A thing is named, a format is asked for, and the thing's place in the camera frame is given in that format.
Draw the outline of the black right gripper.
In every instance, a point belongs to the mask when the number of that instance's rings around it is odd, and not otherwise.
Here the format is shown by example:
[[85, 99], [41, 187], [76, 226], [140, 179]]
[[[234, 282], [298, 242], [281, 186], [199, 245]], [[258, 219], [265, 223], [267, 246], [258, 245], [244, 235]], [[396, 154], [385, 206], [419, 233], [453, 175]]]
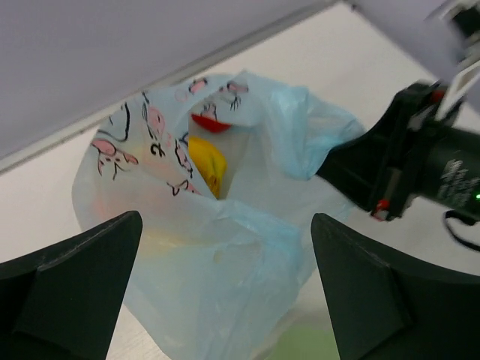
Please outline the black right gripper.
[[437, 120], [446, 87], [399, 91], [364, 135], [334, 147], [317, 175], [362, 210], [391, 221], [416, 197], [479, 221], [479, 135], [454, 126], [462, 101]]

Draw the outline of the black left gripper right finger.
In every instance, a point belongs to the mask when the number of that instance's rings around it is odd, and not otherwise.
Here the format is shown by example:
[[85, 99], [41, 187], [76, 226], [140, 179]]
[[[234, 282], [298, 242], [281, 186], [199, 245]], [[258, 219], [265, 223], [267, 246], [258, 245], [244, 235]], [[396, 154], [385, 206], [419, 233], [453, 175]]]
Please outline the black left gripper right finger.
[[425, 262], [327, 214], [311, 237], [341, 359], [478, 359], [479, 276]]

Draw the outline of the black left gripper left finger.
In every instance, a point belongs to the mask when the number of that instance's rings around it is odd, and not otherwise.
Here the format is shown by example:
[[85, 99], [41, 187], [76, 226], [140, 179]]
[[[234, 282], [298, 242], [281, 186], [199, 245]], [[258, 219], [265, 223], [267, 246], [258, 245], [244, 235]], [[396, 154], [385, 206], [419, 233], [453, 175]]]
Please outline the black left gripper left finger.
[[143, 221], [127, 211], [1, 264], [2, 359], [105, 359]]

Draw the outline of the light blue plastic bag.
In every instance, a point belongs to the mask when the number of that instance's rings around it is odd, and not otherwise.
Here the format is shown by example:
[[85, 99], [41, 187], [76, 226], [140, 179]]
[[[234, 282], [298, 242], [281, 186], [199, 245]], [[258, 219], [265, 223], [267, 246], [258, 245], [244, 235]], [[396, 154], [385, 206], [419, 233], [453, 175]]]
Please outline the light blue plastic bag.
[[[232, 127], [210, 133], [192, 114]], [[306, 87], [247, 71], [151, 88], [99, 127], [73, 208], [83, 229], [141, 214], [124, 302], [168, 357], [256, 359], [316, 270], [312, 217], [344, 219], [352, 207], [317, 170], [363, 130]], [[226, 158], [218, 199], [189, 155], [190, 137]]]

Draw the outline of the yellow fake banana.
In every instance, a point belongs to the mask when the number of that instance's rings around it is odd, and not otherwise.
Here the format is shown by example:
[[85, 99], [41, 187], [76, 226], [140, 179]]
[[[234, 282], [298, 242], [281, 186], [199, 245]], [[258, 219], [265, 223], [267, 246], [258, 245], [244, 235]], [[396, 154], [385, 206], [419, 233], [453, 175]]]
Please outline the yellow fake banana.
[[221, 195], [227, 160], [209, 141], [192, 136], [189, 138], [188, 151], [199, 174], [215, 198]]

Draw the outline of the red fake fruit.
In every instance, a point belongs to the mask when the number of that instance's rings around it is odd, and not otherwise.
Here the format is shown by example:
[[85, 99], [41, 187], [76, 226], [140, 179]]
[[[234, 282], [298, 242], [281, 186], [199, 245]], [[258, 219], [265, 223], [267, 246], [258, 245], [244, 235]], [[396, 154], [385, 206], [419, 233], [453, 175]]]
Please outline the red fake fruit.
[[231, 124], [225, 124], [203, 115], [192, 114], [191, 118], [197, 125], [212, 134], [223, 133], [232, 127]]

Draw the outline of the green scalloped glass bowl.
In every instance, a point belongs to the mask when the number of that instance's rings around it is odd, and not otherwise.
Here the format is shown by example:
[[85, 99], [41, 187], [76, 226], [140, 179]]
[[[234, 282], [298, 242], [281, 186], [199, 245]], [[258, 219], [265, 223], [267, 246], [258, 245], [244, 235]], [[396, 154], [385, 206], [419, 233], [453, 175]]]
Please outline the green scalloped glass bowl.
[[280, 336], [265, 359], [339, 360], [340, 356], [331, 328], [294, 325]]

